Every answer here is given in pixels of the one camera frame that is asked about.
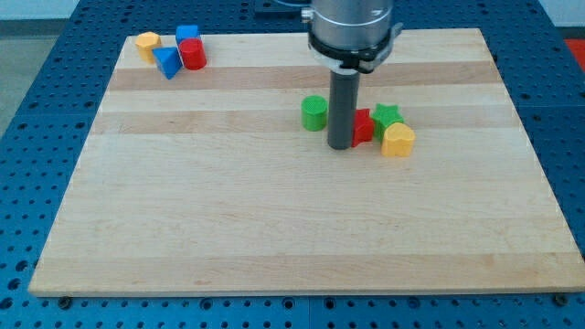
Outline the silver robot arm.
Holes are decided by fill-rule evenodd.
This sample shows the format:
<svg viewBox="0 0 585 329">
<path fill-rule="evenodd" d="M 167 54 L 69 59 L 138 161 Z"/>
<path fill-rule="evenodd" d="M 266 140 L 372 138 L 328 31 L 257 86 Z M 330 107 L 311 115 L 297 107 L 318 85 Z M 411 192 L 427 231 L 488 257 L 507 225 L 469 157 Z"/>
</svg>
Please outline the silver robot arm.
<svg viewBox="0 0 585 329">
<path fill-rule="evenodd" d="M 392 0 L 313 0 L 301 9 L 314 59 L 341 75 L 369 74 L 389 57 L 403 25 Z"/>
</svg>

